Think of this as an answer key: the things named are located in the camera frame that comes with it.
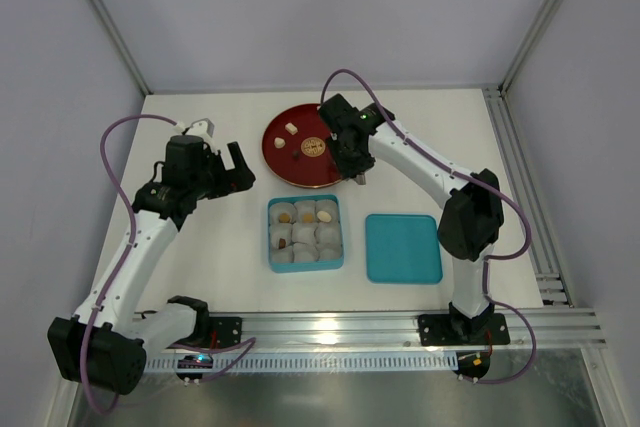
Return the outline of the teal box lid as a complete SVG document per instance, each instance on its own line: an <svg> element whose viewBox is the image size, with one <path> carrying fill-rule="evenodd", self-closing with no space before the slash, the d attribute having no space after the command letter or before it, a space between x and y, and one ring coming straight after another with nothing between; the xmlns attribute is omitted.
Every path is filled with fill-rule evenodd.
<svg viewBox="0 0 640 427"><path fill-rule="evenodd" d="M377 284L436 285L443 267L436 220L429 215L370 214L366 273Z"/></svg>

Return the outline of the cream oval chocolate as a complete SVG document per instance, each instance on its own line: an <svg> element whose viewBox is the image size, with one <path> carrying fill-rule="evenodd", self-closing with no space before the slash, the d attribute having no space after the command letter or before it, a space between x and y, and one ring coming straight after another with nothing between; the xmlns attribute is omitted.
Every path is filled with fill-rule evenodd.
<svg viewBox="0 0 640 427"><path fill-rule="evenodd" d="M320 222L330 223L332 221L332 216L326 211L319 211L317 213L317 218Z"/></svg>

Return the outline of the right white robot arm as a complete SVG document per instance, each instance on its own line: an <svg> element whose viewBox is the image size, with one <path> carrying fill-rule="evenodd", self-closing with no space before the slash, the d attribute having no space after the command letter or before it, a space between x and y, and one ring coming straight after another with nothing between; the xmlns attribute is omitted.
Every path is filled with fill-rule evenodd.
<svg viewBox="0 0 640 427"><path fill-rule="evenodd" d="M509 344L505 317L488 300L483 281L483 259L492 253L504 223L496 175L459 169L376 104L357 109L336 94L320 104L318 115L330 131L327 147L342 178L354 179L383 161L441 210L437 239L452 258L453 296L446 313L418 317L421 344Z"/></svg>

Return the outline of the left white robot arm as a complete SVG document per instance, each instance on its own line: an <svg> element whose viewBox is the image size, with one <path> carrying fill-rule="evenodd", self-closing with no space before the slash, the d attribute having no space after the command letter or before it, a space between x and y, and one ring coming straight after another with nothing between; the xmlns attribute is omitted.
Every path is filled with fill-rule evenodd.
<svg viewBox="0 0 640 427"><path fill-rule="evenodd" d="M249 190L255 175L238 143L227 146L233 166L203 138L170 138L161 177L136 193L116 254L94 291L68 319L55 318L47 332L62 377L117 395L130 394L149 357L176 344L206 347L214 327L206 302L170 298L149 318L136 307L164 252L201 200Z"/></svg>

